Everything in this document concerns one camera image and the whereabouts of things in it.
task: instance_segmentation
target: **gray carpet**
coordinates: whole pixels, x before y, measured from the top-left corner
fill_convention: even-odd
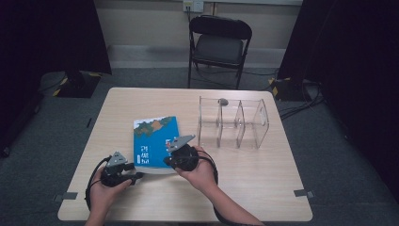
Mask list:
[[[240,89],[266,90],[275,71],[247,70],[269,75],[244,73]],[[67,190],[106,93],[113,87],[184,89],[186,75],[186,68],[114,69],[90,99],[75,99],[53,97],[53,85],[63,73],[45,74],[40,111],[14,141],[10,157],[0,159],[0,225],[83,225],[60,221],[60,202],[53,197]],[[229,89],[235,81],[233,73],[194,75],[193,89]],[[314,97],[315,87],[309,91]],[[277,102],[279,110],[302,104]],[[310,199],[313,220],[268,225],[399,225],[398,204],[369,162],[344,138],[339,120],[325,104],[301,111],[283,125],[304,187],[316,195]]]

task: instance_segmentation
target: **black chair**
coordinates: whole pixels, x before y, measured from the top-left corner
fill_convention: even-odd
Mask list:
[[[194,63],[237,70],[237,83],[240,85],[241,73],[246,60],[252,30],[240,20],[201,15],[190,21],[190,58],[188,66],[188,87],[191,81],[191,66]],[[194,33],[200,34],[197,43]]]

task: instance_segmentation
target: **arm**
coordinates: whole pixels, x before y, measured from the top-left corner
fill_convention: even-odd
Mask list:
[[[197,151],[203,151],[201,147],[195,148]],[[192,171],[181,169],[176,169],[176,171],[206,196],[223,218],[236,223],[263,225],[217,186],[213,168],[207,161],[200,159],[197,167]]]
[[[91,211],[85,224],[87,226],[104,225],[106,214],[112,203],[132,183],[131,180],[127,180],[118,186],[104,186],[100,181],[103,169],[104,167],[98,169],[93,177],[90,189]]]

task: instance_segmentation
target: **chair seat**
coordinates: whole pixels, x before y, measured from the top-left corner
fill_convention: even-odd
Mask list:
[[[193,58],[197,60],[239,65],[243,54],[241,40],[201,35]]]

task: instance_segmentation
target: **blue book cover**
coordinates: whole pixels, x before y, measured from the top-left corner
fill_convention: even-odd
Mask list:
[[[133,156],[137,171],[146,173],[174,173],[164,163],[169,156],[167,144],[179,136],[175,116],[134,121]]]

